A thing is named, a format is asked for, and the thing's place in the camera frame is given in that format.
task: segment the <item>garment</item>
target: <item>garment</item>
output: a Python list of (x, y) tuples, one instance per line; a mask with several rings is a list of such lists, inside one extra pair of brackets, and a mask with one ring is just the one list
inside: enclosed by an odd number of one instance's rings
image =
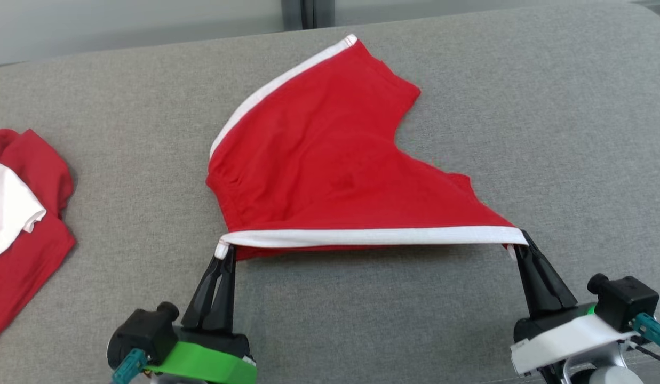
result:
[(0, 164), (0, 254), (12, 245), (22, 230), (31, 233), (45, 208), (16, 173)]
[(239, 260), (280, 250), (518, 243), (519, 229), (393, 142), (420, 90), (353, 35), (271, 81), (212, 144), (207, 185)]
[(31, 233), (21, 233), (0, 255), (0, 332), (55, 272), (74, 246), (61, 220), (73, 191), (66, 163), (29, 130), (0, 130), (0, 163), (30, 188), (47, 213)]

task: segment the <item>cable connector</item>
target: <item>cable connector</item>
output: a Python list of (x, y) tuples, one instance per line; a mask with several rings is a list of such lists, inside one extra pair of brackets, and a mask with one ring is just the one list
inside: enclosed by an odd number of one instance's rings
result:
[(130, 384), (135, 376), (144, 371), (146, 365), (144, 350), (133, 348), (114, 371), (111, 384)]
[(646, 340), (660, 346), (660, 323), (654, 317), (645, 312), (639, 313), (632, 321), (632, 328)]

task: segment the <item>gray couch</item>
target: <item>gray couch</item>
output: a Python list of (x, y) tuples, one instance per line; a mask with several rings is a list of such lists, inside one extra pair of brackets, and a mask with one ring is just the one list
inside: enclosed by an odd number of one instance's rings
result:
[[(0, 383), (108, 382), (135, 308), (185, 309), (220, 234), (210, 144), (261, 85), (354, 33), (422, 88), (396, 143), (473, 178), (580, 301), (594, 273), (660, 292), (660, 19), (634, 5), (525, 8), (80, 54), (0, 68), (0, 128), (69, 163), (78, 245), (0, 337)], [(510, 362), (527, 315), (500, 246), (241, 262), (235, 330), (259, 382), (541, 382)], [(660, 303), (657, 311), (660, 319)], [(660, 363), (629, 365), (660, 383)]]

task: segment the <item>white fabric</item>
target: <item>white fabric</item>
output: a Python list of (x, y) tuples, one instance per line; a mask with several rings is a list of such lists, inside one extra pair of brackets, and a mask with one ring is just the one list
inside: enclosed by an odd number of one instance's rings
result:
[(230, 119), (228, 119), (228, 121), (225, 123), (225, 126), (223, 126), (223, 129), (220, 130), (220, 133), (218, 133), (218, 136), (213, 141), (213, 144), (211, 145), (211, 151), (209, 152), (209, 158), (213, 156), (213, 151), (216, 150), (218, 144), (223, 141), (225, 135), (230, 132), (235, 124), (237, 124), (237, 122), (239, 122), (242, 117), (247, 114), (247, 112), (251, 111), (251, 109), (256, 104), (259, 104), (267, 95), (270, 95), (274, 90), (277, 90), (281, 85), (288, 82), (294, 76), (297, 76), (305, 70), (310, 69), (323, 60), (332, 58), (332, 56), (335, 56), (335, 54), (338, 54), (341, 51), (344, 51), (345, 49), (356, 44), (356, 41), (358, 40), (359, 39), (354, 35), (344, 37), (342, 41), (324, 49), (322, 52), (316, 53), (311, 58), (306, 59), (306, 61), (303, 63), (297, 65), (294, 68), (291, 68), (291, 70), (288, 70), (280, 76), (277, 76), (274, 80), (259, 88), (259, 90), (247, 97), (246, 100), (239, 107), (237, 107), (237, 109), (235, 109), (235, 112), (232, 114)]
[(508, 244), (507, 252), (510, 254), (510, 258), (512, 259), (512, 261), (517, 261), (517, 254), (515, 253), (515, 247), (514, 246), (512, 246), (511, 244)]
[(230, 244), (258, 248), (307, 248), (328, 245), (522, 244), (519, 228), (466, 226), (385, 229), (266, 229), (235, 231), (218, 241), (214, 256), (223, 259)]
[(46, 214), (29, 187), (10, 168), (0, 164), (0, 254), (22, 230), (30, 233)]

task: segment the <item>gray fabric surface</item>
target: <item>gray fabric surface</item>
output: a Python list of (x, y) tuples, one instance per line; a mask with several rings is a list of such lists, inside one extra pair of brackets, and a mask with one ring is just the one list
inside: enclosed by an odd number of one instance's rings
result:
[[(396, 143), (471, 175), (579, 300), (596, 272), (660, 291), (660, 19), (630, 5), (527, 8), (82, 54), (0, 68), (0, 128), (71, 164), (78, 246), (0, 337), (0, 382), (108, 382), (135, 308), (190, 299), (226, 228), (204, 185), (237, 105), (355, 33), (422, 88)], [(301, 253), (238, 265), (235, 330), (259, 382), (517, 378), (527, 314), (500, 246)], [(660, 318), (660, 303), (657, 315)], [(660, 364), (629, 356), (647, 383)]]

